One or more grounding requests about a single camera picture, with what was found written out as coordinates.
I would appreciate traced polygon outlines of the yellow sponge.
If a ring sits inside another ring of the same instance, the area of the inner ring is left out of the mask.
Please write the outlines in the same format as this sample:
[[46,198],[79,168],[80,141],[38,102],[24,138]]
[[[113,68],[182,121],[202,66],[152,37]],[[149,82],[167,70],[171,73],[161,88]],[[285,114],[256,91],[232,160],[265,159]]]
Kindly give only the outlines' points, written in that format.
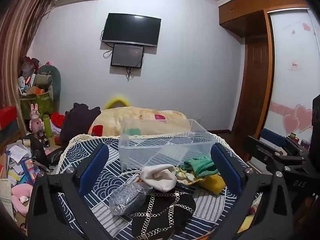
[[206,176],[204,180],[198,181],[197,184],[214,194],[220,194],[226,186],[223,178],[218,173]]

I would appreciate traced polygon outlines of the green knitted cloth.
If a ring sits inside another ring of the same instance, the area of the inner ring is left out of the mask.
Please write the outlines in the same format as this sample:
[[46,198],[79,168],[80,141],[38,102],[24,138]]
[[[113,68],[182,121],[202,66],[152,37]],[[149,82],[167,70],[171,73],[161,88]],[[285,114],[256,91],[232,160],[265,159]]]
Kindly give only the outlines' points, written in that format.
[[200,155],[196,158],[187,159],[180,165],[180,169],[188,172],[193,172],[195,177],[211,176],[218,173],[211,157]]

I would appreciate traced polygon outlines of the clear glitter pouch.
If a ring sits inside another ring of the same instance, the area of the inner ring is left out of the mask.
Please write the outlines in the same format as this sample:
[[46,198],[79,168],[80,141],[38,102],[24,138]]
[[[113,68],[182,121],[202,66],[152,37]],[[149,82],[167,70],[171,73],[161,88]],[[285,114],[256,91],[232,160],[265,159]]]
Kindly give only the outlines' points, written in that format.
[[133,182],[121,185],[109,198],[109,209],[112,215],[122,216],[142,206],[152,187],[145,182]]

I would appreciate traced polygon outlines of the cream white sock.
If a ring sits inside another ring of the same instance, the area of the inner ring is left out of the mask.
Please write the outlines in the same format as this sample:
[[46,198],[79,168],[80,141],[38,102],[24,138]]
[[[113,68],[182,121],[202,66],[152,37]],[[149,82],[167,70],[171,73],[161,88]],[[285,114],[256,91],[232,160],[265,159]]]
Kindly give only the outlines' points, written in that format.
[[171,164],[145,166],[141,170],[140,178],[153,189],[166,193],[176,186],[176,168]]

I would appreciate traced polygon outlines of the black hat with chains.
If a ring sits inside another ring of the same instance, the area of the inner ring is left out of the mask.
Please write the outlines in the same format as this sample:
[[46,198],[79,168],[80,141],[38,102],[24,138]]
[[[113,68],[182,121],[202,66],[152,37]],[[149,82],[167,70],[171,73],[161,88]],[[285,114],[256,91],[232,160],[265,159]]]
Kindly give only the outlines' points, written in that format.
[[131,212],[134,239],[170,239],[182,231],[196,209],[191,194],[173,189],[150,192],[142,206]]

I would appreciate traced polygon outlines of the clear plastic storage box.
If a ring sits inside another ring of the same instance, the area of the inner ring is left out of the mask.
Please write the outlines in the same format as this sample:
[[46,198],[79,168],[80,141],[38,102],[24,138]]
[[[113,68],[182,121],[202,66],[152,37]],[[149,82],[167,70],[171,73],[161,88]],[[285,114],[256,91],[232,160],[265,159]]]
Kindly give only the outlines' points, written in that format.
[[179,166],[187,159],[209,156],[216,142],[217,138],[193,119],[123,120],[118,145],[121,169]]

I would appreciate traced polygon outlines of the pink plush toy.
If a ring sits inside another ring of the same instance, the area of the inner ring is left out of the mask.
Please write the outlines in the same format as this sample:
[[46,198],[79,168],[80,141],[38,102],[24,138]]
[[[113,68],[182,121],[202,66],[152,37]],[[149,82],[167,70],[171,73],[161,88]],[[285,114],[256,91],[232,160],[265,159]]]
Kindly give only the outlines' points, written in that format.
[[24,183],[18,184],[11,189],[11,202],[14,209],[22,215],[26,215],[29,210],[29,200],[31,198],[33,186]]

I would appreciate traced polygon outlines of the black figurine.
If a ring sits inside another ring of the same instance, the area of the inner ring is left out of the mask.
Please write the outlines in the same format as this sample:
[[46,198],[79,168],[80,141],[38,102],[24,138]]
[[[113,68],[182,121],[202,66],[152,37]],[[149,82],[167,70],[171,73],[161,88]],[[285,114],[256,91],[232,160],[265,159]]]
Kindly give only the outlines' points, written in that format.
[[30,139],[30,151],[32,161],[43,170],[49,172],[49,161],[47,159],[46,153],[42,142],[39,141],[33,134],[29,134]]

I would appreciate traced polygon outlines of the yellow plush doll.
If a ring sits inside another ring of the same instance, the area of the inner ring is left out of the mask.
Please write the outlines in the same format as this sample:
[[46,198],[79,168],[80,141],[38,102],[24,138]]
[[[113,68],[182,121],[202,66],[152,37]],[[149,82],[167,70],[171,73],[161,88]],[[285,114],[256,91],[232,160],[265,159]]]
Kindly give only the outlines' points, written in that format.
[[201,177],[194,176],[193,172],[190,173],[179,167],[176,167],[176,178],[179,183],[184,185],[193,185],[202,180]]

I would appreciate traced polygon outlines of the green bottle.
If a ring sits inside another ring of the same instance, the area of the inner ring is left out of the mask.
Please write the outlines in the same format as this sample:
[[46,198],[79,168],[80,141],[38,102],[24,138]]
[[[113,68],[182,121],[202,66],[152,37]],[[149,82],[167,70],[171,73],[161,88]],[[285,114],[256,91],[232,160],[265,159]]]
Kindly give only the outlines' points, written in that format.
[[52,137],[52,128],[51,128],[51,123],[50,123],[50,117],[48,114],[45,114],[43,116],[43,124],[44,124],[44,131],[46,134],[46,137],[50,138]]

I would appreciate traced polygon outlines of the pink rabbit toy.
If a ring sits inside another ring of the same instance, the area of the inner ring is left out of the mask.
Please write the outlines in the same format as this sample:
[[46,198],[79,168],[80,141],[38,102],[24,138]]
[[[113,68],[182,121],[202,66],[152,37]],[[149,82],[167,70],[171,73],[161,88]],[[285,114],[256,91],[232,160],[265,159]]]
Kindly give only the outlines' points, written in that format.
[[37,134],[38,131],[43,131],[43,122],[40,118],[39,107],[37,103],[30,105],[29,128],[34,134]]

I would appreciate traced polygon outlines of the red cloth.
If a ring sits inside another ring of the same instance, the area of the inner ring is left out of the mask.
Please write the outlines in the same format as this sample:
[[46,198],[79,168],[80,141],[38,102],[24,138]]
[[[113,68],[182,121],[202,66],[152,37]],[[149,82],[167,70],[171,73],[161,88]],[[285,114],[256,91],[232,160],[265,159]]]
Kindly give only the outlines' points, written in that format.
[[61,129],[62,128],[62,125],[63,125],[63,122],[65,120],[65,115],[63,114],[60,114],[59,112],[54,112],[51,116],[50,116],[50,120],[52,122],[52,124]]

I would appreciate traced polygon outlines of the dark purple garment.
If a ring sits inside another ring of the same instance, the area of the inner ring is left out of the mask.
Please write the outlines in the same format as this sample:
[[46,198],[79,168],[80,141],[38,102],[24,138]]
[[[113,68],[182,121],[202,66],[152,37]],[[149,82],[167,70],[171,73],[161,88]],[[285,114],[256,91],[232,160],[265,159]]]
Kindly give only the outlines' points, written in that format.
[[91,124],[100,114],[100,107],[89,109],[86,104],[75,102],[73,108],[65,112],[59,136],[60,145],[67,146],[77,135],[87,134]]

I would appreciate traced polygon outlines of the red box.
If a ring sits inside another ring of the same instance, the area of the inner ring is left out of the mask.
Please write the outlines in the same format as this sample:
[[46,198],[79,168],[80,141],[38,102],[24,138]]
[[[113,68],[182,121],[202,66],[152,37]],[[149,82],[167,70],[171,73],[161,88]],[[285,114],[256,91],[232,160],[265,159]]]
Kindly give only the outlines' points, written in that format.
[[8,106],[0,109],[0,130],[5,129],[9,124],[17,119],[17,109],[15,106]]

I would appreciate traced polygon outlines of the green cardboard box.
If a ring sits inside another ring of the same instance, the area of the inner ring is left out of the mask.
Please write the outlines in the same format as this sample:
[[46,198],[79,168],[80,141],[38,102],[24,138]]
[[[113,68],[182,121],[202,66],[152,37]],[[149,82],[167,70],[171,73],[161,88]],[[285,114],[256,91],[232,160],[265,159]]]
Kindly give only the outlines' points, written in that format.
[[30,106],[31,104],[38,105],[38,112],[40,118],[43,118],[44,114],[51,115],[56,111],[55,103],[51,99],[49,93],[43,93],[40,95],[30,94],[21,95],[21,110],[22,116],[25,120],[30,120]]

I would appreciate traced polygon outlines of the beige fleece blanket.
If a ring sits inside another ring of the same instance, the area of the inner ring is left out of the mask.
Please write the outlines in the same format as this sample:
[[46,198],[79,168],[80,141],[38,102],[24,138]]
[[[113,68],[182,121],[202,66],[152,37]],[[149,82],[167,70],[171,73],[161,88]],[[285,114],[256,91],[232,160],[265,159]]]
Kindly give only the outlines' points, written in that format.
[[139,107],[117,107],[103,110],[91,124],[88,134],[91,136],[119,136],[123,120],[187,120],[178,111],[157,111]]

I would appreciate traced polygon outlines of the white sliding wardrobe door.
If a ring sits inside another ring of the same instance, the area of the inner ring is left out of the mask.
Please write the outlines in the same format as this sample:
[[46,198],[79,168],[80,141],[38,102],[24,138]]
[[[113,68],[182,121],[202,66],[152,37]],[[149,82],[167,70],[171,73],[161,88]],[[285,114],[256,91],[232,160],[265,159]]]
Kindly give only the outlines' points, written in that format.
[[264,127],[279,135],[312,135],[312,101],[319,95],[319,24],[308,9],[268,13],[274,76]]

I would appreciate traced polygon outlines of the yellow plush hoop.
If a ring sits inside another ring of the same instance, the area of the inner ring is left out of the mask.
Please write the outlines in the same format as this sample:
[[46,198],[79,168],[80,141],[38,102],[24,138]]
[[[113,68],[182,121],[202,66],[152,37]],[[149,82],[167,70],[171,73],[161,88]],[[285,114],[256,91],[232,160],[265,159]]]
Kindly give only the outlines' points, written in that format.
[[129,103],[128,100],[126,100],[122,96],[115,96],[111,98],[105,105],[104,110],[106,109],[112,109],[112,108],[117,108],[117,107],[130,107],[131,104]]

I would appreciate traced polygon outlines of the green plush toy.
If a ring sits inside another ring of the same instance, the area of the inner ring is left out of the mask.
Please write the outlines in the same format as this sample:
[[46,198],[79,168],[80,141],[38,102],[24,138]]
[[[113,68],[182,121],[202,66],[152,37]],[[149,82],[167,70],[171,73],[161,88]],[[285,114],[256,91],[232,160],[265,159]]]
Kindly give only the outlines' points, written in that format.
[[60,106],[61,75],[59,70],[50,64],[42,65],[35,75],[34,86],[49,93],[55,108]]

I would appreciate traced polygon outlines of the brown wooden wardrobe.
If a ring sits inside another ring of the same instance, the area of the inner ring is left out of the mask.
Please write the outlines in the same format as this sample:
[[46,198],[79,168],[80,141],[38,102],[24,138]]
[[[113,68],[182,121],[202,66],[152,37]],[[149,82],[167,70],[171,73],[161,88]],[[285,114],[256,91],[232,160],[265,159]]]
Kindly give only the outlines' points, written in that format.
[[270,105],[274,76],[273,40],[268,12],[307,6],[305,0],[230,0],[219,6],[219,24],[245,40],[244,72],[234,124],[227,142],[245,161],[248,135],[258,138]]

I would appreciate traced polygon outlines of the striped brown curtain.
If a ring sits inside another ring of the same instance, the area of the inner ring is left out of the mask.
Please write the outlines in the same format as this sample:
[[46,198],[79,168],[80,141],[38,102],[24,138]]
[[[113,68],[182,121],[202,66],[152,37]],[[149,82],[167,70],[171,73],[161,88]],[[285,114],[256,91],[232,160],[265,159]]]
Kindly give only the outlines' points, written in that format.
[[45,12],[53,0],[1,0],[1,107],[17,108],[17,123],[26,132],[18,75]]

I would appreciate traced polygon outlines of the small black wall monitor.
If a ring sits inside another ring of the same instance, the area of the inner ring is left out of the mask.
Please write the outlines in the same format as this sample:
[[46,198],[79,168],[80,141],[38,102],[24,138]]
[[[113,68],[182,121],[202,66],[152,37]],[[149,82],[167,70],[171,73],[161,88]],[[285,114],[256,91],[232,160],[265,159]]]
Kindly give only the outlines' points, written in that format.
[[111,56],[112,67],[141,68],[144,47],[128,44],[115,44]]

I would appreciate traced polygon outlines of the large black wall television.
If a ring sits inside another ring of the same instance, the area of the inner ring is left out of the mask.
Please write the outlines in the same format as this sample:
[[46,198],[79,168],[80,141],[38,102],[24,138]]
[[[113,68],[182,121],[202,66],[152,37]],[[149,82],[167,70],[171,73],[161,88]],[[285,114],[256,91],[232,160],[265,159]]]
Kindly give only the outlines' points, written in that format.
[[101,41],[157,47],[160,28],[160,18],[109,13]]

